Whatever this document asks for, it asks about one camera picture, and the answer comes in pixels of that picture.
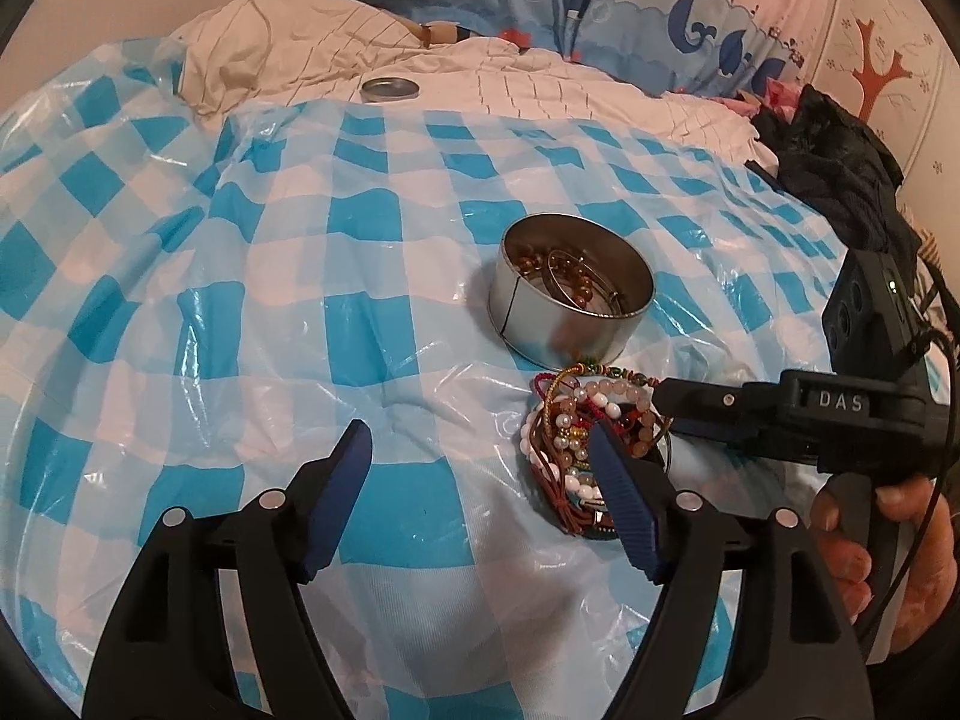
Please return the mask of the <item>right hand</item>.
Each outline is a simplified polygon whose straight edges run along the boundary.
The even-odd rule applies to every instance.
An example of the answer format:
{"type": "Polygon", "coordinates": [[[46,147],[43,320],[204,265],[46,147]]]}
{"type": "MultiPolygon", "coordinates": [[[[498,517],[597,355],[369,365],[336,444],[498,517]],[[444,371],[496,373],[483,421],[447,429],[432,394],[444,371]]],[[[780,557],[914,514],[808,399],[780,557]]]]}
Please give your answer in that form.
{"type": "MultiPolygon", "coordinates": [[[[934,488],[929,479],[917,476],[900,486],[878,489],[878,508],[893,522],[910,522],[919,527],[932,491],[934,488]]],[[[827,488],[820,489],[812,502],[811,525],[823,562],[838,585],[844,608],[851,619],[856,619],[872,600],[867,585],[872,557],[866,548],[841,533],[841,509],[827,488]]],[[[953,548],[955,536],[949,504],[939,494],[908,575],[907,589],[890,640],[890,653],[904,652],[916,644],[946,611],[957,583],[957,559],[953,548]]]]}

